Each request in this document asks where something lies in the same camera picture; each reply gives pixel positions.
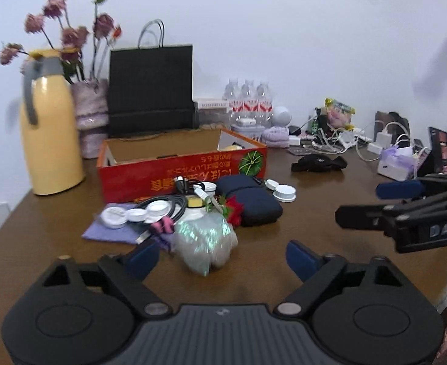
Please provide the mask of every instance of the gray ribbed panel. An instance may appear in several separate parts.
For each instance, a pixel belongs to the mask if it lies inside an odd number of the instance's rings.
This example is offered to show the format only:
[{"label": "gray ribbed panel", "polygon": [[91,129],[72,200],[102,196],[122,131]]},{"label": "gray ribbed panel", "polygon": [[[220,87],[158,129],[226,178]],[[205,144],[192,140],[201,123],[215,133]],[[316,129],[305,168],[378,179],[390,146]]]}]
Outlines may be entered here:
[{"label": "gray ribbed panel", "polygon": [[336,365],[302,324],[265,306],[183,306],[170,320],[145,324],[107,365]]}]

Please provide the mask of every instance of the yellow thermos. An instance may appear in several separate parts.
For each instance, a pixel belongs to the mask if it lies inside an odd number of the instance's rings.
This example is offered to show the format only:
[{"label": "yellow thermos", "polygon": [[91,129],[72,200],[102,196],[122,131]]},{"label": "yellow thermos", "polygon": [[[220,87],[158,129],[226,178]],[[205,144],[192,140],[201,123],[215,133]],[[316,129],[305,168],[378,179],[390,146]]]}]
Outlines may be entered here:
[{"label": "yellow thermos", "polygon": [[50,195],[84,178],[73,100],[57,50],[36,50],[24,70],[20,127],[33,192]]}]

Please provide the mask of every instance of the plastic bottle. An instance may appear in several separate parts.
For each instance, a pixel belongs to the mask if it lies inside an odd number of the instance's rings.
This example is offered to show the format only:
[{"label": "plastic bottle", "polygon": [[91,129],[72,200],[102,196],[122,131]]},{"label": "plastic bottle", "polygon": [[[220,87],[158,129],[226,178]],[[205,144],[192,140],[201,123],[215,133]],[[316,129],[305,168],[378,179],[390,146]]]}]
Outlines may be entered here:
[{"label": "plastic bottle", "polygon": [[238,80],[229,79],[222,99],[228,100],[230,108],[230,124],[235,124],[242,114],[243,100],[239,97],[239,82]]},{"label": "plastic bottle", "polygon": [[245,80],[244,85],[242,85],[240,96],[244,103],[242,116],[245,118],[256,119],[259,103],[257,101],[256,89],[253,86],[253,81]]},{"label": "plastic bottle", "polygon": [[268,82],[261,82],[257,87],[257,124],[264,127],[271,127],[271,117],[273,115],[273,96],[269,90]]}]

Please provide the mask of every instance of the bottle label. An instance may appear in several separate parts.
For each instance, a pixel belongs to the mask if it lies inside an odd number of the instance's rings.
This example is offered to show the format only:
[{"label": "bottle label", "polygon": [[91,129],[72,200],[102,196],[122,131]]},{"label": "bottle label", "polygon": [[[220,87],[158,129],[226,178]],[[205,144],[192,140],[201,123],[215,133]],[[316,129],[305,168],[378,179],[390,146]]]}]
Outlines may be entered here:
[{"label": "bottle label", "polygon": [[262,112],[271,112],[273,110],[273,101],[261,100],[259,102],[259,110]]},{"label": "bottle label", "polygon": [[246,111],[257,111],[259,107],[259,102],[254,99],[244,101],[244,110]]},{"label": "bottle label", "polygon": [[233,112],[239,112],[243,109],[243,101],[241,100],[231,100],[229,104]]}]

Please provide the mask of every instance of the red cardboard box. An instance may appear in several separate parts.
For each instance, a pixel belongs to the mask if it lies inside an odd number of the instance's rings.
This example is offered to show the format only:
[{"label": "red cardboard box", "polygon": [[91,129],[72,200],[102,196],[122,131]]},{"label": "red cardboard box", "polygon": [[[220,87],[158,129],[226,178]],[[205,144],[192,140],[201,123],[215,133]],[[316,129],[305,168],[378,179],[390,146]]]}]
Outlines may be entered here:
[{"label": "red cardboard box", "polygon": [[[242,150],[225,151],[233,144]],[[110,139],[97,161],[103,198],[122,203],[173,191],[176,176],[216,181],[221,176],[264,177],[267,148],[226,129],[188,130],[136,139]]]}]

